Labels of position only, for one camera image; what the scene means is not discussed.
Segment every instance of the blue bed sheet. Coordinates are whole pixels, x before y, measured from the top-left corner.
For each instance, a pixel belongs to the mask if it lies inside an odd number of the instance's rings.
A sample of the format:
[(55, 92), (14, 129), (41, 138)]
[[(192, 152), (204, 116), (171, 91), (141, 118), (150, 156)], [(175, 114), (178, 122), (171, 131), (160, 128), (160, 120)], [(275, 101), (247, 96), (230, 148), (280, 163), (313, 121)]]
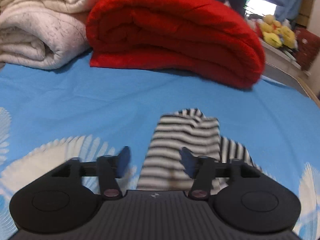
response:
[[(39, 151), (34, 149), (82, 137), (79, 155), (90, 160), (101, 147), (107, 150), (100, 153), (113, 154), (130, 146), (134, 188), (159, 117), (192, 107), (217, 117), (221, 134), (244, 144), (301, 201), (303, 185), (313, 183), (319, 201), (320, 110), (311, 99), (270, 80), (241, 91), (197, 76), (90, 68), (90, 57), (88, 52), (55, 71), (7, 64), (0, 72), (0, 125), (7, 129), (0, 132), (0, 219), (10, 221), (12, 167)], [(319, 202), (302, 208), (297, 232), (315, 240)], [(0, 228), (1, 239), (14, 230), (10, 223)]]

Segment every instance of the white logo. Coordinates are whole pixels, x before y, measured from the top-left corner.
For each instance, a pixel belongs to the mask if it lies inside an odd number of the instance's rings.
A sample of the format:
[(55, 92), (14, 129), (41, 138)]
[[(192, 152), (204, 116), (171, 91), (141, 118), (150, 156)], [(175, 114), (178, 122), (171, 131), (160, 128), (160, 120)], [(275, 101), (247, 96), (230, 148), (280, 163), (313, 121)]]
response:
[(153, 197), (153, 198), (156, 198), (156, 197), (160, 196), (160, 194), (158, 194), (158, 193), (153, 193), (153, 194), (151, 194), (150, 196)]

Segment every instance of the wall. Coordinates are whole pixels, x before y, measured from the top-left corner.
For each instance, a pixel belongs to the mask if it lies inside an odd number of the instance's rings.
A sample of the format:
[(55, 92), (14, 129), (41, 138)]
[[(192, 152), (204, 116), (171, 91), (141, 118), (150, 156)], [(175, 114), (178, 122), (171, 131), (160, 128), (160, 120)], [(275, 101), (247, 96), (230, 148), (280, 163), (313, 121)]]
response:
[[(311, 12), (308, 31), (320, 37), (320, 0), (314, 0)], [(311, 90), (318, 95), (320, 93), (320, 53), (313, 62), (310, 70), (310, 77), (306, 81)]]

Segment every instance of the bed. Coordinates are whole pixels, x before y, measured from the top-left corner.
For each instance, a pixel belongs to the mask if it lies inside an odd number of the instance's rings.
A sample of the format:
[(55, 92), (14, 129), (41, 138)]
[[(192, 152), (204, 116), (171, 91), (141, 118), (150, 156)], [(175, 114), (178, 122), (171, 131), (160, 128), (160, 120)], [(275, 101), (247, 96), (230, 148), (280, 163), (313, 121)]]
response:
[[(269, 77), (237, 90), (177, 71), (90, 68), (90, 57), (54, 71), (0, 70), (1, 240), (16, 230), (8, 212), (14, 192), (75, 153), (91, 161), (130, 146), (120, 183), (135, 189), (160, 116), (192, 107), (217, 117), (223, 135), (299, 196), (294, 230), (304, 240), (319, 238), (320, 110), (295, 79), (267, 66)], [(83, 183), (97, 190), (94, 178)]]

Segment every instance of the ribbed black surface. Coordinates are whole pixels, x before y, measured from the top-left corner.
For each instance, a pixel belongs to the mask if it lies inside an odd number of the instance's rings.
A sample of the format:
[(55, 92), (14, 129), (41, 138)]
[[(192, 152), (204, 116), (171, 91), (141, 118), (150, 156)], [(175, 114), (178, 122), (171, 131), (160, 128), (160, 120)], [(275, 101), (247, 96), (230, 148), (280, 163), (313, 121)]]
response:
[(64, 234), (19, 231), (12, 240), (298, 240), (292, 232), (269, 236), (239, 232), (223, 224), (208, 204), (182, 191), (129, 191), (105, 202), (84, 226)]

